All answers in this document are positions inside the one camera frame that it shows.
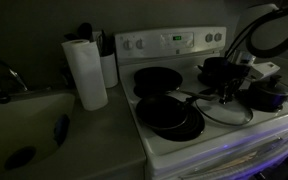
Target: paper towel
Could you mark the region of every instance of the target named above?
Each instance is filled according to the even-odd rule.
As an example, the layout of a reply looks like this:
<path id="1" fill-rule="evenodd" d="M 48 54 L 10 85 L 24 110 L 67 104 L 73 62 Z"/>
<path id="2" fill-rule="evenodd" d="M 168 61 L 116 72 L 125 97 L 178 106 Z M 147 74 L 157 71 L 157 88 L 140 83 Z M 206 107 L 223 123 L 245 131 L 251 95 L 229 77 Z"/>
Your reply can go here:
<path id="1" fill-rule="evenodd" d="M 62 43 L 84 109 L 92 111 L 108 103 L 96 42 Z"/>
<path id="2" fill-rule="evenodd" d="M 115 54 L 101 57 L 101 66 L 105 87 L 114 87 L 118 83 Z"/>

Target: countertop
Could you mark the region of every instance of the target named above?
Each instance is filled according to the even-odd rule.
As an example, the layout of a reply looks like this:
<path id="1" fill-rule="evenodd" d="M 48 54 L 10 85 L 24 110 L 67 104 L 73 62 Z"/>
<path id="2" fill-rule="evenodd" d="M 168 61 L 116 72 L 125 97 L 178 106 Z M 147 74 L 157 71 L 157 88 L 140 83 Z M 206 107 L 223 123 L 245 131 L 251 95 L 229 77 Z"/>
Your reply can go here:
<path id="1" fill-rule="evenodd" d="M 118 84 L 107 94 L 109 103 L 96 111 L 84 110 L 76 99 L 62 146 L 38 163 L 0 174 L 0 179 L 114 179 L 123 173 L 144 178 L 146 156 L 123 88 Z"/>

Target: faucet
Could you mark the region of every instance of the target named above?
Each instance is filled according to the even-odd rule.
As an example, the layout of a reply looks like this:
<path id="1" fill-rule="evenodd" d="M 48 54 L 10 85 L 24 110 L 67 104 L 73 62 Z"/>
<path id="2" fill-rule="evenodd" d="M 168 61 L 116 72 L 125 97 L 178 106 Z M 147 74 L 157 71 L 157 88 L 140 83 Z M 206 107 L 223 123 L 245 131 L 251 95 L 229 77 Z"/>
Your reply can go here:
<path id="1" fill-rule="evenodd" d="M 3 65 L 4 67 L 8 68 L 8 71 L 10 75 L 18 82 L 18 84 L 22 87 L 23 91 L 26 92 L 28 91 L 27 85 L 24 83 L 23 79 L 20 77 L 20 75 L 14 71 L 10 65 L 8 65 L 6 62 L 2 61 L 0 59 L 0 64 Z"/>

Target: gray wall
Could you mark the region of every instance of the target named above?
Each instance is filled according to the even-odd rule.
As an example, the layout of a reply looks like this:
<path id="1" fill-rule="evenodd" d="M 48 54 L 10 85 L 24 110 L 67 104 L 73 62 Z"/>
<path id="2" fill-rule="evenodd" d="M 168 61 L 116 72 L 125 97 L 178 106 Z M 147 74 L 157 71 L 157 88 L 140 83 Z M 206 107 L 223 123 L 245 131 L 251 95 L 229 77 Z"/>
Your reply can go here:
<path id="1" fill-rule="evenodd" d="M 217 25 L 233 39 L 243 9 L 268 0 L 0 0 L 0 58 L 31 85 L 62 83 L 64 34 L 83 22 L 114 32 Z"/>

